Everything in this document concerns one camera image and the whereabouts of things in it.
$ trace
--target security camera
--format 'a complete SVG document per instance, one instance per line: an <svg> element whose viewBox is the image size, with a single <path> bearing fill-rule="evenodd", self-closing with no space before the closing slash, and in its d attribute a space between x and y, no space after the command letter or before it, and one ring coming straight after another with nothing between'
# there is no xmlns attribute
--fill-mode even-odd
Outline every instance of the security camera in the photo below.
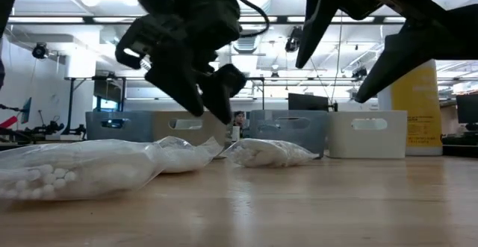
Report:
<svg viewBox="0 0 478 247"><path fill-rule="evenodd" d="M37 46L31 51L31 55L38 59L44 60L48 57L49 50L46 48L46 43L37 43Z"/></svg>
<svg viewBox="0 0 478 247"><path fill-rule="evenodd" d="M270 75L271 78L278 78L279 77L279 73L278 72L272 72L272 74Z"/></svg>
<svg viewBox="0 0 478 247"><path fill-rule="evenodd" d="M287 53L295 52L299 50L300 38L302 37L302 27L294 26L291 35L287 38L285 43L285 51Z"/></svg>

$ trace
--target ceiling light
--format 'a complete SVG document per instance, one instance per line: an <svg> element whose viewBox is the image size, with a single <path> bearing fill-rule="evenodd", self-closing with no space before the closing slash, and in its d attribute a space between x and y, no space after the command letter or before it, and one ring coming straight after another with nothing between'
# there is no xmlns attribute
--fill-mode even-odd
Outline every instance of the ceiling light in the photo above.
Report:
<svg viewBox="0 0 478 247"><path fill-rule="evenodd" d="M277 17L269 16L269 21L276 22ZM239 22L265 22L265 21L264 21L264 17L262 16L242 16L241 18L239 18Z"/></svg>
<svg viewBox="0 0 478 247"><path fill-rule="evenodd" d="M387 16L384 22L405 22L406 18L401 16Z"/></svg>
<svg viewBox="0 0 478 247"><path fill-rule="evenodd" d="M154 101L155 98L125 98L129 101Z"/></svg>
<svg viewBox="0 0 478 247"><path fill-rule="evenodd" d="M288 22L297 22L297 23L304 23L305 17L304 16L289 16L287 18Z"/></svg>
<svg viewBox="0 0 478 247"><path fill-rule="evenodd" d="M141 77L130 77L130 78L126 78L126 80L128 81L145 81L144 78L141 78Z"/></svg>
<svg viewBox="0 0 478 247"><path fill-rule="evenodd" d="M82 23L83 18L77 16L11 16L8 19L8 23Z"/></svg>
<svg viewBox="0 0 478 247"><path fill-rule="evenodd" d="M332 18L332 22L372 22L375 18L372 16L368 16L362 20L355 20L349 16L334 16Z"/></svg>
<svg viewBox="0 0 478 247"><path fill-rule="evenodd" d="M120 16L95 16L93 20L98 23L133 23L136 18L131 17L120 17Z"/></svg>
<svg viewBox="0 0 478 247"><path fill-rule="evenodd" d="M230 98L231 101L252 101L254 98Z"/></svg>

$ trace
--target person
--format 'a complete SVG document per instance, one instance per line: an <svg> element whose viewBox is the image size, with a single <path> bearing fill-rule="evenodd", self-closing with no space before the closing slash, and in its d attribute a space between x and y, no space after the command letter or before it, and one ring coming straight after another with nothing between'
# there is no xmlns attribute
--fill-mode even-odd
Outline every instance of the person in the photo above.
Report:
<svg viewBox="0 0 478 247"><path fill-rule="evenodd" d="M239 137L243 137L243 127L246 121L246 114L243 111L236 111L234 112L234 120L232 121L232 125L235 127L239 127Z"/></svg>
<svg viewBox="0 0 478 247"><path fill-rule="evenodd" d="M244 126L245 120L246 118L243 111L234 112L234 121L232 123L234 126L239 126L242 129Z"/></svg>

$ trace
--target white plastic bin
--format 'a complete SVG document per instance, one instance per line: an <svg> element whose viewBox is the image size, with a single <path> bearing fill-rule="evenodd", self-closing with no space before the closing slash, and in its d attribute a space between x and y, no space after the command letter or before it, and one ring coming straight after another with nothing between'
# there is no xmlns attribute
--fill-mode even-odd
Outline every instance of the white plastic bin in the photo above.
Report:
<svg viewBox="0 0 478 247"><path fill-rule="evenodd" d="M407 112L329 113L329 157L404 158Z"/></svg>
<svg viewBox="0 0 478 247"><path fill-rule="evenodd" d="M295 143L323 156L328 113L319 110L253 110L250 137Z"/></svg>
<svg viewBox="0 0 478 247"><path fill-rule="evenodd" d="M153 112L86 112L89 140L127 140L136 143L154 141Z"/></svg>

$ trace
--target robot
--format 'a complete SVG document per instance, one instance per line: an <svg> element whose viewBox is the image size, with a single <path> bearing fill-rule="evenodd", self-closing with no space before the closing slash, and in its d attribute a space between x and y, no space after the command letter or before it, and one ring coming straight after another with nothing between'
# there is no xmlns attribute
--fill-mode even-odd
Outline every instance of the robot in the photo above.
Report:
<svg viewBox="0 0 478 247"><path fill-rule="evenodd" d="M116 49L119 63L139 69L149 58L145 79L171 96L194 116L208 108L221 122L232 118L229 99L246 78L232 64L217 71L208 63L216 50L243 37L238 0L138 0L148 13L131 25ZM239 0L267 15L247 0ZM4 30L14 0L5 0L0 15ZM444 10L432 0L307 0L296 67L304 67L338 10L362 20L387 5L406 18L398 34L385 38L384 52L361 85L355 100L366 102L388 85L430 59L478 60L478 5ZM128 55L125 49L139 57Z"/></svg>

